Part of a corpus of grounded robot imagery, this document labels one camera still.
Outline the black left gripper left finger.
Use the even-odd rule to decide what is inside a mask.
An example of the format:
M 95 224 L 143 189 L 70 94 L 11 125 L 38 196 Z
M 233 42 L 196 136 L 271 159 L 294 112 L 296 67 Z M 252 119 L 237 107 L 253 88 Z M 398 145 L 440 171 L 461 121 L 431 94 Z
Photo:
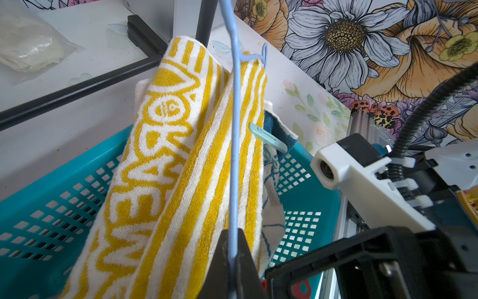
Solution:
M 221 232 L 197 299 L 227 299 L 229 297 L 228 236 L 228 230 Z

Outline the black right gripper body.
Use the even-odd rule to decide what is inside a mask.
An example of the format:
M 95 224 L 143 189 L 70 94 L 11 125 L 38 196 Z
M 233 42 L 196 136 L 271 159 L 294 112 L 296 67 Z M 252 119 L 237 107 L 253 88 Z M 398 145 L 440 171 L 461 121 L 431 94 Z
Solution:
M 478 237 L 462 227 L 369 229 L 267 270 L 266 291 L 306 298 L 301 285 L 331 269 L 344 299 L 475 299 Z

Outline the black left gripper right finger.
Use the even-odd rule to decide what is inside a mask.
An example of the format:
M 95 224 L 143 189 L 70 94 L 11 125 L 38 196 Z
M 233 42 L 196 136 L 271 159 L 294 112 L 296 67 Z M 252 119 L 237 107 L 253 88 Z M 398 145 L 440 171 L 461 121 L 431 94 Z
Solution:
M 236 293 L 238 299 L 268 299 L 242 229 L 238 229 L 236 257 Z

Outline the red clothespin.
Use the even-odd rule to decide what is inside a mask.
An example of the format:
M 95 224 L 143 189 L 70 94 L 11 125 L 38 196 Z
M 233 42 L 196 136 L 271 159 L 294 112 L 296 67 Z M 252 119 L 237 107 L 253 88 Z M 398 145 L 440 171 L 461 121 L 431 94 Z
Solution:
M 312 290 L 307 279 L 295 283 L 291 287 L 291 298 L 293 299 L 310 299 Z

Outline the blue and beige towel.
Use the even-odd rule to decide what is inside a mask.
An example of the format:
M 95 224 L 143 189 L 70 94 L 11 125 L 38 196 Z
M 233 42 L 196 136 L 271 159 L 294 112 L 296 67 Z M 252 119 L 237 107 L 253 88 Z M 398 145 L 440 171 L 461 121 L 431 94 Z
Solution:
M 285 235 L 285 210 L 278 194 L 280 167 L 281 161 L 295 146 L 298 137 L 281 122 L 276 114 L 269 110 L 265 110 L 263 129 L 284 143 L 286 150 L 282 153 L 269 144 L 263 146 L 263 203 L 261 204 L 259 276 L 264 275 Z

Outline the yellow striped towel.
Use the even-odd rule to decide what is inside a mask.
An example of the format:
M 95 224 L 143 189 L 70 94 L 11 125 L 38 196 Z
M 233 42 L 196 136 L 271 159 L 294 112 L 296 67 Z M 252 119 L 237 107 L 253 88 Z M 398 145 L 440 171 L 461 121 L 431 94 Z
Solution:
M 64 299 L 194 299 L 228 228 L 234 76 L 199 41 L 169 45 Z

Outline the teal plastic basket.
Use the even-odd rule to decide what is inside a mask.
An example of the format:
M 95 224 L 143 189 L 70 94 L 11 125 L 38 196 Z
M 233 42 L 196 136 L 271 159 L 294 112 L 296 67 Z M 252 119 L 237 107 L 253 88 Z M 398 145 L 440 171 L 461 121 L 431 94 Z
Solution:
M 1 202 L 1 297 L 60 295 L 105 201 L 130 129 L 57 168 Z M 338 190 L 312 174 L 300 144 L 280 163 L 279 197 L 286 232 L 270 266 L 332 242 L 341 208 Z

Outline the light blue wire hanger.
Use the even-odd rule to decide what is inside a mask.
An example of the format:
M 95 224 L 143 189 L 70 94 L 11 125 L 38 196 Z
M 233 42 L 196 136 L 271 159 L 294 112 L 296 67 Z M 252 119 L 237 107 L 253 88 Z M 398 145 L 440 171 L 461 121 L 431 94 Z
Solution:
M 228 232 L 228 262 L 230 270 L 234 271 L 239 252 L 238 245 L 238 214 L 239 214 L 239 168 L 240 168 L 240 109 L 241 109 L 241 63 L 260 60 L 267 63 L 267 45 L 264 44 L 261 54 L 243 54 L 240 51 L 239 30 L 235 20 L 234 9 L 230 1 L 220 1 L 222 17 L 230 37 L 232 50 L 232 132 L 230 155 L 230 199 L 229 199 L 229 232 Z

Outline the black clothes rack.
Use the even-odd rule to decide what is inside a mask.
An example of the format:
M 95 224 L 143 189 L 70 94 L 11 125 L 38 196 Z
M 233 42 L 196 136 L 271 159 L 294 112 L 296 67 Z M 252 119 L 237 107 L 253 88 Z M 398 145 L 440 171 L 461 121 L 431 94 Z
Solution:
M 2 111 L 2 131 L 148 71 L 159 64 L 165 53 L 167 42 L 138 15 L 130 12 L 129 6 L 123 1 L 103 1 L 101 4 L 110 6 L 107 9 L 108 12 L 120 10 L 129 13 L 127 36 L 147 55 L 147 58 Z

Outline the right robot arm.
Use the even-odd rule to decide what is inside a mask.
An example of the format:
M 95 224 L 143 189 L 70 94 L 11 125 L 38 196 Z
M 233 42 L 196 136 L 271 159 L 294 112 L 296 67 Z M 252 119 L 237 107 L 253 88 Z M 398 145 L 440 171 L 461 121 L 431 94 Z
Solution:
M 420 213 L 432 201 L 409 201 L 399 188 L 430 184 L 469 189 L 478 183 L 474 142 L 433 148 L 424 154 L 429 179 L 394 182 L 378 175 L 393 166 L 419 172 L 411 158 L 383 157 L 358 134 L 319 150 L 310 167 L 321 184 L 339 189 L 367 224 L 367 230 L 266 271 L 273 299 L 302 297 L 301 285 L 334 269 L 344 299 L 475 299 L 478 296 L 478 234 L 444 227 Z

